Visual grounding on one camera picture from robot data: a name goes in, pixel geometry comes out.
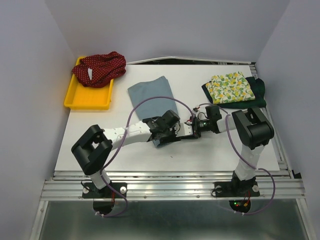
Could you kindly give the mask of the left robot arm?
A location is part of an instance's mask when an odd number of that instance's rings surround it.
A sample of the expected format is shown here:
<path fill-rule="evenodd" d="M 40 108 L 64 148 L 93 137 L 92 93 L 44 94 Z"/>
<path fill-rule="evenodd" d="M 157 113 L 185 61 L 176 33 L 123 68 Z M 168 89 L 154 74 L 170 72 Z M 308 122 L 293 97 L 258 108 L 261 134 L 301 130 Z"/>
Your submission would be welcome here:
<path fill-rule="evenodd" d="M 166 145 L 179 141 L 185 133 L 189 133 L 189 129 L 185 128 L 174 111 L 168 110 L 162 116 L 145 118 L 125 127 L 101 128 L 97 124 L 92 125 L 72 146 L 71 152 L 83 173 L 94 184 L 95 193 L 100 197 L 110 193 L 123 197 L 121 189 L 124 187 L 112 187 L 105 171 L 109 154 L 112 151 L 119 153 L 122 147 L 135 143 Z"/>

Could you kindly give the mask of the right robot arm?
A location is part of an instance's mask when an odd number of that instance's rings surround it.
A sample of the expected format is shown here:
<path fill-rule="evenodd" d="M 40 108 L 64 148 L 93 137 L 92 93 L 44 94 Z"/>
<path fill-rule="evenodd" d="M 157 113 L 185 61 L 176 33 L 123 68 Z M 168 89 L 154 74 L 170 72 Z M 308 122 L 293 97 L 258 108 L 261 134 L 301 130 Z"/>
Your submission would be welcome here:
<path fill-rule="evenodd" d="M 258 107 L 226 113 L 225 117 L 218 105 L 209 104 L 205 110 L 204 119 L 199 118 L 197 108 L 193 110 L 194 116 L 185 122 L 190 126 L 190 132 L 185 133 L 199 138 L 203 132 L 226 132 L 232 149 L 239 157 L 231 180 L 214 182 L 212 193 L 218 198 L 259 196 L 256 169 L 262 151 L 275 135 L 273 126 Z"/>

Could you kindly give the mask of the light blue denim skirt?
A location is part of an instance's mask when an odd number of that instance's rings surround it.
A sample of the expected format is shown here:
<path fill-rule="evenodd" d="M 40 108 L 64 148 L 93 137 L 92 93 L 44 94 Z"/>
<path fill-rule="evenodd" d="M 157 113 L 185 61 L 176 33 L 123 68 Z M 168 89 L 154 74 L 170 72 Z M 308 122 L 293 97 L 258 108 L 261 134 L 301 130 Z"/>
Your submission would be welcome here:
<path fill-rule="evenodd" d="M 164 76 L 152 81 L 139 82 L 129 87 L 127 91 L 133 107 L 149 99 L 135 110 L 139 120 L 160 117 L 168 110 L 178 113 L 176 102 L 166 99 L 174 96 L 169 81 Z"/>

